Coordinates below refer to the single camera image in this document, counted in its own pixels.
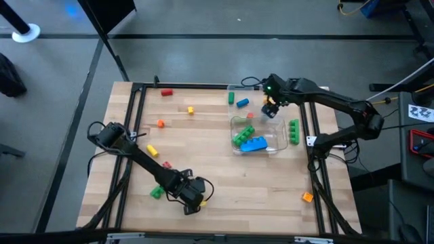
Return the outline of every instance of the red block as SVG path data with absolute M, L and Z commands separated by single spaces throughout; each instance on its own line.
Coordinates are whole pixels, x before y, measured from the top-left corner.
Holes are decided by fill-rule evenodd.
M 162 96 L 170 96 L 174 94 L 174 90 L 172 89 L 162 89 L 161 90 L 161 95 Z
M 163 167 L 165 167 L 167 169 L 171 169 L 172 165 L 169 162 L 166 161 L 166 162 L 163 163 Z

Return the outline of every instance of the white label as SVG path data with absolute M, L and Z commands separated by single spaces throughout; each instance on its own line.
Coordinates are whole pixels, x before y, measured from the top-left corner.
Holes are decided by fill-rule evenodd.
M 408 116 L 425 122 L 434 122 L 434 110 L 421 106 L 408 105 Z

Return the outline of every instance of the clear plastic container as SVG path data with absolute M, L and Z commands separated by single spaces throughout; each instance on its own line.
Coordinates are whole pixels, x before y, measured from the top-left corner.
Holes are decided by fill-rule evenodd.
M 245 117 L 235 116 L 231 119 L 231 139 L 243 131 L 248 125 L 253 126 L 255 129 L 251 137 L 263 136 L 267 141 L 268 147 L 253 152 L 242 152 L 232 141 L 232 149 L 236 155 L 274 154 L 288 147 L 285 121 L 281 117 L 276 116 L 270 119 L 264 115 L 247 119 Z
M 253 113 L 254 116 L 259 116 L 262 112 L 260 109 L 263 106 L 264 93 L 262 88 L 260 90 L 254 90 L 253 87 L 244 87 L 242 85 L 228 85 L 226 96 L 229 96 L 229 92 L 235 94 L 235 100 L 233 104 L 228 104 L 228 116 L 232 119 L 234 116 L 246 117 L 248 113 Z M 247 98 L 249 104 L 242 108 L 237 107 L 237 102 Z

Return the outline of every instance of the black bag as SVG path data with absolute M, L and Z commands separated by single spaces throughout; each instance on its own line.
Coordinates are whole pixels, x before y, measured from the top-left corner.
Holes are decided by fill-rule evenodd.
M 0 54 L 0 92 L 8 97 L 16 97 L 26 91 L 14 65 Z

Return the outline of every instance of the white cable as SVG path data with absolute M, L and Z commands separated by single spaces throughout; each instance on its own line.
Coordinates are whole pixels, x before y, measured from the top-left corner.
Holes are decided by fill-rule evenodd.
M 402 81 L 400 81 L 400 82 L 398 82 L 398 83 L 392 85 L 391 87 L 385 89 L 384 91 L 382 91 L 382 92 L 380 92 L 380 93 L 378 93 L 378 94 L 373 95 L 372 97 L 370 97 L 370 98 L 368 98 L 368 99 L 366 99 L 366 100 L 369 101 L 369 100 L 371 100 L 372 98 L 376 98 L 376 97 L 378 97 L 379 95 L 382 95 L 382 94 L 384 94 L 384 93 L 386 93 L 386 92 L 392 90 L 393 88 L 397 87 L 398 85 L 400 85 L 400 84 L 406 82 L 408 79 L 410 79 L 412 76 L 414 76 L 417 72 L 421 71 L 423 68 L 425 68 L 426 66 L 430 65 L 433 61 L 434 61 L 434 58 L 433 58 L 432 60 L 429 60 L 426 64 L 422 65 L 420 68 L 418 68 L 416 71 L 414 71 L 411 75 L 409 75 L 409 76 L 407 76 L 406 78 L 404 78 Z

